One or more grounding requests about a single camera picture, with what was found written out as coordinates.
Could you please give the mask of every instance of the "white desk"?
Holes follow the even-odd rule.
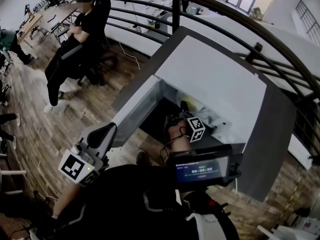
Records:
[[[288,152],[296,108],[256,68],[187,28],[158,49],[114,102],[113,147],[123,146],[162,98],[175,104],[177,91],[220,117],[213,122],[216,140],[243,144],[238,190],[262,202]]]
[[[62,4],[59,4],[58,6],[53,6],[48,8],[47,10],[40,11],[40,13],[42,14],[42,19],[39,25],[43,29],[47,30],[48,32],[53,33],[77,9],[78,9],[78,6],[76,4],[62,3]]]

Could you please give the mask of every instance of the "metal railing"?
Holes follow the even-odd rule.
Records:
[[[320,45],[320,25],[313,14],[309,11],[308,7],[302,0],[299,1],[295,10],[299,14],[300,20],[306,29],[306,34],[313,42]]]
[[[114,0],[114,1],[122,1],[127,3],[133,3],[133,4],[141,4],[146,5],[149,7],[155,7],[159,8],[161,10],[164,10],[166,12],[172,13],[172,22],[169,22],[167,20],[163,20],[148,14],[144,14],[141,12],[136,12],[134,10],[126,10],[122,8],[115,8],[111,7],[111,10],[113,11],[119,11],[123,13],[133,14],[136,16],[144,17],[147,19],[151,19],[163,24],[166,24],[168,26],[172,27],[172,32],[174,33],[180,26],[180,17],[184,16],[186,18],[189,18],[191,20],[194,20],[200,24],[203,24],[218,33],[221,33],[225,35],[226,37],[232,39],[234,42],[242,45],[245,47],[249,54],[239,54],[240,56],[243,56],[246,61],[248,61],[248,57],[250,56],[252,65],[257,67],[261,72],[263,72],[265,75],[273,76],[280,78],[284,81],[286,81],[289,86],[293,89],[292,94],[296,96],[296,98],[291,99],[292,102],[297,107],[297,118],[299,120],[296,120],[295,123],[295,129],[302,132],[302,136],[300,139],[302,139],[303,143],[309,148],[309,151],[311,154],[320,155],[320,148],[316,145],[316,142],[318,142],[318,145],[320,146],[320,135],[317,133],[316,129],[318,128],[318,124],[320,125],[320,117],[318,116],[317,107],[315,107],[314,100],[320,98],[320,86],[318,81],[320,81],[320,78],[316,78],[313,76],[307,67],[302,63],[302,61],[296,56],[295,53],[293,53],[282,41],[280,41],[277,37],[275,37],[271,32],[269,32],[266,28],[264,28],[259,23],[255,22],[254,20],[250,19],[249,17],[243,15],[242,13],[234,10],[233,8],[220,3],[215,0],[187,0],[190,2],[193,2],[195,4],[198,4],[200,6],[203,6],[205,8],[208,8],[209,10],[216,12],[220,15],[226,16],[230,18],[231,20],[241,24],[248,30],[250,30],[252,33],[258,35],[260,38],[265,40],[267,43],[269,43],[275,50],[277,50],[291,65],[286,65],[280,62],[273,61],[266,56],[264,56],[261,53],[261,49],[258,49],[256,46],[252,47],[245,41],[243,41],[241,38],[235,36],[234,34],[226,31],[225,29],[214,25],[204,19],[201,19],[199,17],[196,17],[194,15],[191,15],[186,12],[181,11],[181,0],[172,0],[172,6],[163,6],[159,4],[155,4],[152,2],[147,2],[143,0]],[[137,24],[135,21],[129,21],[128,19],[121,18],[121,17],[115,17],[115,16],[109,16],[110,19],[123,21],[127,23],[132,23],[138,26],[141,26],[143,28],[149,29],[150,31],[158,32],[159,34],[170,37],[171,35],[160,31],[157,29],[154,29],[152,27],[149,27],[144,24]],[[159,44],[162,44],[163,41],[159,40],[153,36],[147,35],[145,33],[142,33],[140,31],[133,30],[128,27],[121,26],[119,24],[107,22],[107,25],[120,28],[125,31],[129,31],[131,33],[135,33],[139,36],[145,37],[147,39],[153,40],[154,42],[157,42]],[[307,89],[309,91],[309,95],[304,95],[303,88]]]

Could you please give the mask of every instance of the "small screen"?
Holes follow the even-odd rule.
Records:
[[[178,183],[206,181],[227,175],[229,157],[215,158],[175,165]]]

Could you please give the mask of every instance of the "black shirt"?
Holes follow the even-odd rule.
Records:
[[[57,230],[53,239],[197,240],[197,226],[194,221],[187,222],[184,214],[146,209],[143,192],[153,188],[160,189],[155,196],[165,206],[176,203],[175,190],[169,186],[170,180],[159,166],[129,164],[108,169],[62,211],[57,228],[79,218],[84,202],[82,219]],[[157,208],[154,203],[150,202],[150,207]]]
[[[99,15],[98,10],[93,8],[87,15],[85,13],[79,14],[74,25],[76,27],[82,27],[82,31],[89,34],[85,44],[91,44],[98,39],[99,31],[101,30],[101,16]]]

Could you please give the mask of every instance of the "cable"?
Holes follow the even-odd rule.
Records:
[[[129,57],[131,57],[131,58],[135,58],[135,61],[136,61],[136,63],[138,64],[138,68],[139,68],[139,70],[141,70],[141,69],[140,69],[140,65],[139,65],[139,62],[138,62],[137,58],[136,58],[135,56],[131,56],[130,54],[126,53],[126,52],[125,52],[125,50],[123,49],[123,47],[121,46],[120,41],[118,41],[118,42],[119,42],[119,45],[120,45],[120,47],[121,47],[121,49],[122,49],[123,53],[124,53],[125,55],[128,55],[128,56],[129,56]]]
[[[165,144],[165,145],[163,146],[163,148],[160,150],[160,157],[161,157],[161,160],[162,160],[163,164],[165,164],[166,161],[167,161],[167,159],[169,158],[169,154],[168,154],[168,152],[167,152],[167,150],[166,150],[166,147],[167,147],[169,144],[173,143],[174,141],[176,141],[177,139],[180,139],[180,138],[182,138],[182,137],[190,138],[190,136],[182,133],[182,131],[181,131],[182,128],[186,128],[186,127],[185,127],[185,126],[181,126],[181,127],[179,128],[179,131],[180,131],[181,134],[180,134],[178,137],[175,137],[175,138],[171,139],[171,140],[170,140],[167,144]],[[164,157],[162,156],[163,150],[165,150],[165,152],[166,152],[166,159],[165,159],[165,160],[164,160]]]
[[[235,178],[235,193],[238,193],[238,179]]]
[[[303,176],[304,171],[306,171],[306,169],[303,169],[303,170],[301,171],[300,176],[299,176],[299,178],[298,178],[298,181],[297,181],[297,183],[296,183],[296,185],[295,185],[295,188],[294,188],[294,190],[293,190],[293,193],[292,193],[292,195],[291,195],[291,197],[290,197],[290,200],[289,200],[289,202],[287,203],[284,211],[281,213],[280,217],[279,217],[278,220],[276,221],[276,223],[275,223],[276,225],[280,222],[281,218],[284,216],[285,212],[286,212],[287,209],[289,208],[289,206],[290,206],[290,204],[291,204],[291,201],[292,201],[292,199],[294,198],[294,195],[295,195],[295,193],[296,193],[296,191],[297,191],[297,189],[298,189],[299,182],[300,182],[301,179],[302,179],[302,176]]]
[[[18,160],[17,153],[15,152],[14,154],[15,154],[15,159],[17,160],[17,162],[18,162],[19,165],[20,165],[20,170],[22,170],[22,165],[21,165],[21,163],[20,163],[19,160]],[[34,192],[34,188],[32,187],[30,180],[27,178],[27,176],[26,176],[25,174],[24,174],[23,176],[24,176],[25,179],[29,182],[29,185],[30,185],[30,188],[32,189],[32,192]],[[46,198],[45,198],[42,194],[40,194],[39,192],[38,192],[38,194],[39,194],[39,196],[41,196],[44,200],[46,200]],[[52,199],[58,200],[57,198],[55,198],[55,197],[53,197],[53,196],[50,196],[50,195],[48,195],[47,198],[52,198]]]

